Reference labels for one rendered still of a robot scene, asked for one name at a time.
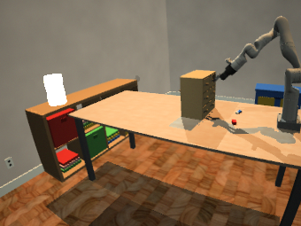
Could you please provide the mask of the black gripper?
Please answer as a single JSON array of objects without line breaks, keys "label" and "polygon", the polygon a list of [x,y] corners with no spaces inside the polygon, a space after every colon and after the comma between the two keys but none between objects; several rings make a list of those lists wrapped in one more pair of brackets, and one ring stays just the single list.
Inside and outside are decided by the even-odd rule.
[{"label": "black gripper", "polygon": [[218,74],[213,81],[216,82],[219,78],[221,78],[221,80],[225,80],[228,76],[233,75],[235,72],[237,72],[241,66],[235,61],[235,60],[231,60],[231,58],[227,58],[226,62],[229,64],[225,69],[225,71],[222,74]]}]

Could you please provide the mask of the dark brown wooden drawer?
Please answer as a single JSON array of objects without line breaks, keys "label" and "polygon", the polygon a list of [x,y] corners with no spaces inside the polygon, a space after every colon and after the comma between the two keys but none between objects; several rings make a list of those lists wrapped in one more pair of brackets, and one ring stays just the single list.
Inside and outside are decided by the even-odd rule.
[{"label": "dark brown wooden drawer", "polygon": [[203,105],[205,105],[209,101],[209,90],[203,93]]},{"label": "dark brown wooden drawer", "polygon": [[210,99],[212,99],[214,96],[215,96],[215,85],[210,88]]},{"label": "dark brown wooden drawer", "polygon": [[205,79],[203,79],[203,92],[208,90],[209,88],[210,88],[210,77],[207,76]]},{"label": "dark brown wooden drawer", "polygon": [[215,82],[213,81],[214,78],[215,78],[215,73],[210,75],[210,87],[212,87],[212,85],[215,84]]},{"label": "dark brown wooden drawer", "polygon": [[209,102],[203,106],[203,118],[209,113],[208,111],[209,111]]},{"label": "dark brown wooden drawer", "polygon": [[215,105],[215,97],[210,100],[209,112],[214,108],[214,105]]}]

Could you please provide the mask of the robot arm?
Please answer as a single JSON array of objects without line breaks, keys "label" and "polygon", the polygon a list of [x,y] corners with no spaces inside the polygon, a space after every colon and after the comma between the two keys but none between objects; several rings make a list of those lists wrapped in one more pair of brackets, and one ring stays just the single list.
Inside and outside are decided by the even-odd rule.
[{"label": "robot arm", "polygon": [[297,119],[298,113],[299,89],[292,87],[292,83],[301,83],[301,64],[289,30],[288,20],[282,16],[278,17],[274,22],[274,28],[254,42],[256,48],[251,43],[246,44],[235,61],[240,66],[243,66],[247,62],[245,53],[250,58],[256,58],[261,49],[277,36],[280,36],[280,47],[283,57],[293,66],[293,68],[287,69],[284,75],[282,118],[286,121],[294,121]]}]

